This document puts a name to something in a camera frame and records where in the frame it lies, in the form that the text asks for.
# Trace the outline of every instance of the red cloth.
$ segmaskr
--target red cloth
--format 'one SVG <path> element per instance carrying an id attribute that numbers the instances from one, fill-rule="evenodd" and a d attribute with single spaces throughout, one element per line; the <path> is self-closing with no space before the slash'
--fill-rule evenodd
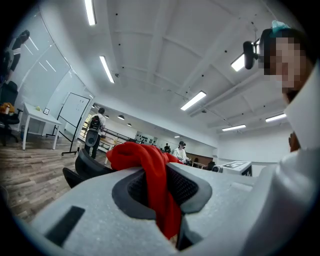
<path id="1" fill-rule="evenodd" d="M 146 173 L 148 206 L 156 213 L 156 224 L 168 239 L 178 234 L 181 211 L 168 191 L 166 173 L 166 163 L 180 163 L 178 158 L 162 153 L 153 145 L 134 142 L 117 145 L 106 156 L 115 170 L 143 167 Z"/>

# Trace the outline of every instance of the pants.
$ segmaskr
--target pants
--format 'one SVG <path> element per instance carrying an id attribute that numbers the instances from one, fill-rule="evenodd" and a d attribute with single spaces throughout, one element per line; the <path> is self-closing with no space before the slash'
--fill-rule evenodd
<path id="1" fill-rule="evenodd" d="M 100 143 L 100 135 L 98 135 L 98 138 L 96 139 L 95 144 L 93 145 L 93 149 L 92 149 L 92 155 L 91 157 L 93 159 L 96 159 L 96 154 L 97 154 L 97 149 L 99 147 L 99 143 Z M 84 150 L 88 153 L 88 155 L 90 155 L 90 147 L 87 146 L 87 144 L 84 146 Z"/>

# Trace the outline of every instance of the whiteboard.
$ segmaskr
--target whiteboard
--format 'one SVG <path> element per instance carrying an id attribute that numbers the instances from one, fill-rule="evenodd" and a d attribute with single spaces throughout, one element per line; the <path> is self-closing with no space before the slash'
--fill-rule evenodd
<path id="1" fill-rule="evenodd" d="M 61 109 L 60 117 L 76 127 L 89 101 L 88 98 L 70 93 Z"/>

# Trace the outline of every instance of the wooden floor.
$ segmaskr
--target wooden floor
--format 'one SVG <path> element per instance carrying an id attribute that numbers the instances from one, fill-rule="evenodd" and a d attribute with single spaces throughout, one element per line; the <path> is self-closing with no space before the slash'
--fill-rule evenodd
<path id="1" fill-rule="evenodd" d="M 28 134 L 25 150 L 18 139 L 18 143 L 11 138 L 6 146 L 0 144 L 0 191 L 5 201 L 8 192 L 7 205 L 12 213 L 30 222 L 42 208 L 70 190 L 62 169 L 67 167 L 74 171 L 77 156 L 61 156 L 71 145 L 62 136 L 55 150 L 52 150 L 54 137 Z M 78 147 L 84 148 L 84 142 L 76 141 L 72 150 Z M 106 154 L 98 150 L 96 160 L 103 164 L 105 159 Z"/>

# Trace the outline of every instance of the whiteboard stand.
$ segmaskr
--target whiteboard stand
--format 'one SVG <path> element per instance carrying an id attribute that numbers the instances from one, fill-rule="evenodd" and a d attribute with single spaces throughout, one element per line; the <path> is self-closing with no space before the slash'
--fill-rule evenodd
<path id="1" fill-rule="evenodd" d="M 76 101 L 78 101 L 78 100 L 81 101 L 82 106 L 79 106 L 79 104 L 77 104 Z M 70 140 L 70 139 L 69 139 L 68 137 L 66 137 L 61 131 L 59 131 L 59 130 L 56 128 L 56 126 L 54 126 L 54 128 L 53 128 L 52 134 L 49 134 L 49 133 L 46 134 L 46 137 L 48 137 L 48 136 L 56 136 L 54 133 L 55 133 L 55 129 L 57 129 L 57 132 L 61 133 L 63 137 L 65 137 L 68 141 L 71 142 L 70 150 L 67 151 L 67 152 L 62 152 L 62 153 L 61 153 L 61 156 L 63 156 L 64 154 L 74 154 L 74 155 L 76 155 L 77 152 L 79 152 L 79 150 L 80 150 L 79 147 L 77 148 L 77 151 L 71 151 L 71 149 L 72 149 L 72 146 L 73 146 L 73 143 L 74 143 L 74 140 L 75 140 L 75 136 L 76 136 L 77 131 L 78 131 L 78 127 L 79 127 L 80 121 L 81 121 L 82 116 L 83 116 L 83 114 L 84 114 L 84 112 L 85 112 L 85 110 L 86 110 L 86 108 L 87 108 L 87 106 L 88 106 L 89 101 L 90 101 L 89 98 L 86 98 L 86 97 L 83 97 L 83 96 L 80 96 L 80 95 L 77 95 L 77 94 L 71 92 L 71 93 L 69 94 L 69 96 L 67 97 L 65 103 L 63 104 L 62 108 L 60 109 L 60 112 L 59 112 L 59 115 L 58 115 L 58 117 L 57 117 L 57 120 L 58 120 L 59 118 L 62 118 L 62 119 L 65 120 L 67 123 L 69 123 L 70 125 L 72 125 L 73 127 L 75 127 L 75 132 L 74 132 L 74 134 L 73 134 L 72 140 Z M 64 114 L 64 113 L 67 113 L 69 116 L 72 115 L 72 117 L 73 117 L 73 120 L 72 120 L 72 121 L 73 121 L 73 122 L 75 122 L 75 118 L 77 118 L 77 117 L 80 116 L 79 121 L 77 122 L 77 125 L 75 126 L 75 125 L 72 123 L 72 121 L 68 121 L 68 120 L 66 120 L 65 118 L 63 118 L 63 117 L 62 117 L 62 114 Z"/>

